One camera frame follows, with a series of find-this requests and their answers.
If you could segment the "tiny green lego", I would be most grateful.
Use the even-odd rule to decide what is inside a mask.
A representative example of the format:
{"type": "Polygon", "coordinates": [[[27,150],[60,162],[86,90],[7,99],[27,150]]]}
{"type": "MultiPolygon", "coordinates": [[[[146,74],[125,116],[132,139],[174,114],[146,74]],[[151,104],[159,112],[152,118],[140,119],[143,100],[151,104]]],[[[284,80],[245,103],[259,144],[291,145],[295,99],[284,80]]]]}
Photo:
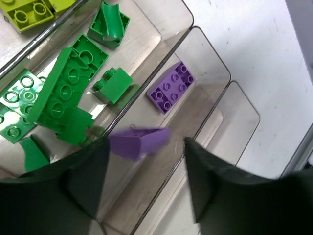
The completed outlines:
{"type": "Polygon", "coordinates": [[[25,154],[24,167],[26,172],[31,172],[50,164],[50,158],[32,135],[22,139],[20,145],[25,154]]]}

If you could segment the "purple lego piece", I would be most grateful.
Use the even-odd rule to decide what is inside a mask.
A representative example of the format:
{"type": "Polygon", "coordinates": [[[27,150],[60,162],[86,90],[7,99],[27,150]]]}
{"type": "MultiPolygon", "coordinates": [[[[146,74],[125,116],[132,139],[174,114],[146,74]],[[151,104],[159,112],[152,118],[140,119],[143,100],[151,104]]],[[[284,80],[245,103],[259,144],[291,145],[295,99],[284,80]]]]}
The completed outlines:
{"type": "Polygon", "coordinates": [[[112,153],[133,161],[166,145],[171,137],[168,128],[130,128],[109,135],[112,153]]]}

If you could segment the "green tall lego block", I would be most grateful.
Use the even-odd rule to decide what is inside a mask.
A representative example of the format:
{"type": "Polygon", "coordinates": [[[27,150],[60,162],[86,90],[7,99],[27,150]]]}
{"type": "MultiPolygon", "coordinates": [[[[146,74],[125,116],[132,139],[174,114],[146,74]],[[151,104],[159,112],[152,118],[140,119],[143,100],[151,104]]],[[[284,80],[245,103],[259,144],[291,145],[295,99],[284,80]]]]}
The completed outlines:
{"type": "Polygon", "coordinates": [[[80,34],[76,41],[71,45],[71,48],[78,53],[79,57],[91,70],[89,82],[102,68],[103,64],[108,59],[109,55],[95,44],[84,33],[80,34]]]}

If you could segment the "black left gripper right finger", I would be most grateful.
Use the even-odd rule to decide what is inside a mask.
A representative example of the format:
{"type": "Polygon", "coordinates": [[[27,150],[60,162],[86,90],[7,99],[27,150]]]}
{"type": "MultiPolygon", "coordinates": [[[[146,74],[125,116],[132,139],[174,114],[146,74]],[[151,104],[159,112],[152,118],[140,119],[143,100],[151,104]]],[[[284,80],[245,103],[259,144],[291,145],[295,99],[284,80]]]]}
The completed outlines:
{"type": "Polygon", "coordinates": [[[204,235],[310,235],[313,171],[279,179],[239,169],[190,137],[184,154],[195,222],[204,235]]]}

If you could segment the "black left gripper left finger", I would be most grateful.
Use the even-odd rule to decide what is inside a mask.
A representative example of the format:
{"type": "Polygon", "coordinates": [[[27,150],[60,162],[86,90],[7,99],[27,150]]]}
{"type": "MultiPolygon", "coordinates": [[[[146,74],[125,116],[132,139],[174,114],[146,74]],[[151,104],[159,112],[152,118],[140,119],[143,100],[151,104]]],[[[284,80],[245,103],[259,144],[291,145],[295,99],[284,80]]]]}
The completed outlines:
{"type": "Polygon", "coordinates": [[[109,141],[18,178],[0,181],[2,235],[87,235],[96,219],[110,156],[109,141]]]}

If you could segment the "green curved slope lego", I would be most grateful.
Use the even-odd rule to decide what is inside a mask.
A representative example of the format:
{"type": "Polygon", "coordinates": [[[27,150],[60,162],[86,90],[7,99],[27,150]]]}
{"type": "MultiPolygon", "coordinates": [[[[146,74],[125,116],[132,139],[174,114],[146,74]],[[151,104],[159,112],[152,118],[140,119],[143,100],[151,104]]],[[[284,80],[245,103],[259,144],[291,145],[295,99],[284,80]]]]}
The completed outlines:
{"type": "Polygon", "coordinates": [[[120,46],[129,25],[130,17],[120,11],[119,4],[101,1],[87,35],[106,46],[116,49],[120,46]]]}

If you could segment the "purple eight-stud lego brick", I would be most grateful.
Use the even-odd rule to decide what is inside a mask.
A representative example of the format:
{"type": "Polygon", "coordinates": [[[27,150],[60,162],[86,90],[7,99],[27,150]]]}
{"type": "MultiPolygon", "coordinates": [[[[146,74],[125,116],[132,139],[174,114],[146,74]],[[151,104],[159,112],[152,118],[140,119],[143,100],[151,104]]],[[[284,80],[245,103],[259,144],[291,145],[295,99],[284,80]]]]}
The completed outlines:
{"type": "Polygon", "coordinates": [[[194,76],[182,62],[168,68],[146,92],[147,97],[166,114],[195,82],[194,76]]]}

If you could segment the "small green lego brick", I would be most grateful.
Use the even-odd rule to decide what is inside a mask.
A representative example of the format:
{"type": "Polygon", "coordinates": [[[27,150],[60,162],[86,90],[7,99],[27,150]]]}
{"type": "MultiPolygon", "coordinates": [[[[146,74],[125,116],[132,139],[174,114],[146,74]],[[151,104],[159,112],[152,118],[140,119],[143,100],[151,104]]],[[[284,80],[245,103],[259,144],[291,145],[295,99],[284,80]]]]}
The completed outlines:
{"type": "Polygon", "coordinates": [[[110,68],[93,85],[93,95],[104,104],[115,104],[133,83],[122,68],[110,68]]]}

